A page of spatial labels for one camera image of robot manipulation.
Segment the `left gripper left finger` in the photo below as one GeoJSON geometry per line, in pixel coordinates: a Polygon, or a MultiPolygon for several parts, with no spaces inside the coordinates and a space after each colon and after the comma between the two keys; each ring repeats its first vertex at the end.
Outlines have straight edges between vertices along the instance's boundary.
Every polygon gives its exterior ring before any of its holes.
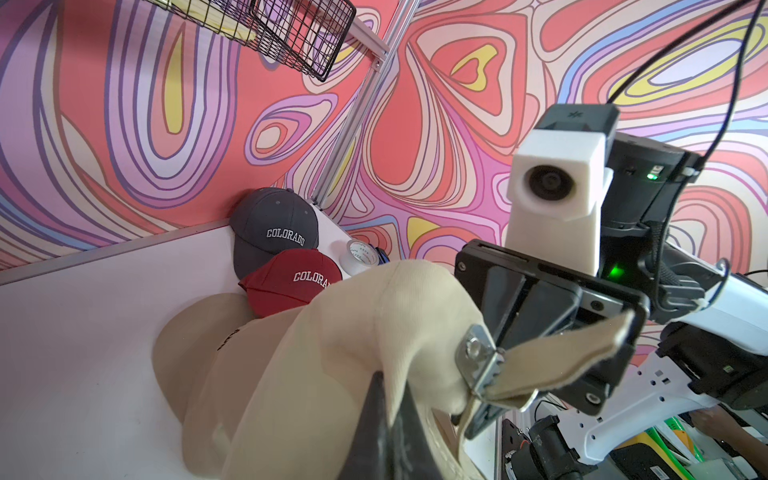
{"type": "Polygon", "coordinates": [[[389,448],[383,373],[378,371],[371,377],[352,443],[337,479],[388,479],[389,448]]]}

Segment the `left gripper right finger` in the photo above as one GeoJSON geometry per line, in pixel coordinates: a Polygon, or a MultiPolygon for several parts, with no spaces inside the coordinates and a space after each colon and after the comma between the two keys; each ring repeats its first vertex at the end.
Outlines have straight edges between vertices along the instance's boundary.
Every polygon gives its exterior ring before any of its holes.
{"type": "Polygon", "coordinates": [[[409,386],[390,430],[390,456],[391,479],[442,480],[409,386]]]}

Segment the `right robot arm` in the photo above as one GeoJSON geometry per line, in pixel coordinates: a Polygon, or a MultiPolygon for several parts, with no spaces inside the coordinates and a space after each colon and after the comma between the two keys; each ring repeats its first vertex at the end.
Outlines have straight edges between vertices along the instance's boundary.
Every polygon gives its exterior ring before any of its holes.
{"type": "Polygon", "coordinates": [[[543,344],[562,340],[571,369],[610,319],[617,350],[564,385],[568,409],[537,420],[512,460],[519,479],[580,479],[611,450],[665,420],[725,404],[767,403],[767,293],[667,240],[683,190],[705,159],[653,140],[533,130],[512,164],[511,227],[501,246],[475,240],[456,276],[485,324],[457,352],[480,405],[462,416],[472,439],[504,411],[491,391],[543,344]]]}

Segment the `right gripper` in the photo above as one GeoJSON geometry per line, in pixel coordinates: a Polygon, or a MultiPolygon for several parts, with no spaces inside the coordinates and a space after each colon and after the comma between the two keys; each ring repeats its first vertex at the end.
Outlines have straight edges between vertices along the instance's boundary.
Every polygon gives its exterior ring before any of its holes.
{"type": "MultiPolygon", "coordinates": [[[[621,383],[649,319],[644,293],[480,240],[456,255],[455,276],[480,308],[495,344],[507,351],[527,341],[577,331],[627,310],[627,337],[602,360],[564,387],[546,387],[581,412],[597,416],[621,383]]],[[[500,416],[522,408],[522,397],[471,396],[461,413],[461,437],[472,440],[500,416]]]]}

